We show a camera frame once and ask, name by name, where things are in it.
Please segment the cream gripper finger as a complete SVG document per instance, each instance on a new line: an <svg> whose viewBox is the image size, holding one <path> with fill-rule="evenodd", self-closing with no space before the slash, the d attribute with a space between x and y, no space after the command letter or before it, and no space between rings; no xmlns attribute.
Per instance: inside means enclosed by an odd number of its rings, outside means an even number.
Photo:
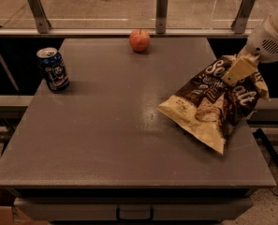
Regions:
<svg viewBox="0 0 278 225"><path fill-rule="evenodd" d="M248 58L239 58L222 76L222 81L230 86L235 86L238 81L252 75L257 70L257 62Z"/></svg>

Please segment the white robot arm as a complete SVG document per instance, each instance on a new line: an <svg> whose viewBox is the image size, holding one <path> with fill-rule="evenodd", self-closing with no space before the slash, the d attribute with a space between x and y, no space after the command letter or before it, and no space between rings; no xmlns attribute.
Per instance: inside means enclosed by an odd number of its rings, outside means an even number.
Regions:
<svg viewBox="0 0 278 225"><path fill-rule="evenodd" d="M257 71L259 63L278 61L278 8L276 8L247 38L234 63L221 77L234 86Z"/></svg>

